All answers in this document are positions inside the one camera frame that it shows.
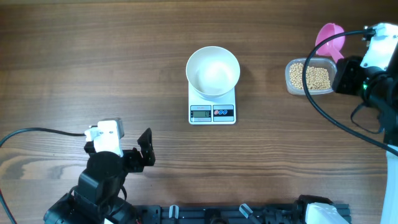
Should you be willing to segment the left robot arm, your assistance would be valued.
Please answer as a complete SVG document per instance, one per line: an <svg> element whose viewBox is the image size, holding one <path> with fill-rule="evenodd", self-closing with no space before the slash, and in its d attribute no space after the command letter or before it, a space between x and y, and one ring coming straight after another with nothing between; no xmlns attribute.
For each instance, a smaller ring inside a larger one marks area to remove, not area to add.
<svg viewBox="0 0 398 224"><path fill-rule="evenodd" d="M146 129L137 143L140 150L123 150L119 156L97 152L94 141L88 141L84 150L89 159L78 184L46 211L44 223L142 223L137 208L126 202L124 182L129 173L154 165L151 129Z"/></svg>

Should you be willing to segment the pink plastic measuring scoop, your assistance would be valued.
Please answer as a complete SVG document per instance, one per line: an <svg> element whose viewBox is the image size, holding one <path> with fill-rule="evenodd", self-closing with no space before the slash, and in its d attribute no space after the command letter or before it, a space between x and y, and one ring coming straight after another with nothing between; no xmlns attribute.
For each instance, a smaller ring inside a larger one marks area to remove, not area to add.
<svg viewBox="0 0 398 224"><path fill-rule="evenodd" d="M318 45L319 43L333 35L343 32L344 30L341 26L334 23L327 23L320 29L315 41L315 45ZM340 50L343 48L344 43L345 36L341 36L339 38L328 41L317 50L317 55L331 57L336 63L337 61L339 61L339 59L343 59Z"/></svg>

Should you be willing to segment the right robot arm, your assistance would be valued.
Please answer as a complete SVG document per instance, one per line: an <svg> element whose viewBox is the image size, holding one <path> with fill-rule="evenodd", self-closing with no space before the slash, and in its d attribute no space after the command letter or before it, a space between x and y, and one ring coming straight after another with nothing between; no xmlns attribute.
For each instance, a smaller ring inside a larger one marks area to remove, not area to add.
<svg viewBox="0 0 398 224"><path fill-rule="evenodd" d="M378 132L384 133L383 143L390 147L386 152L387 184L381 223L397 224L397 49L385 69L364 68L360 66L361 61L357 56L339 59L332 89L363 100L351 116L364 106L379 112Z"/></svg>

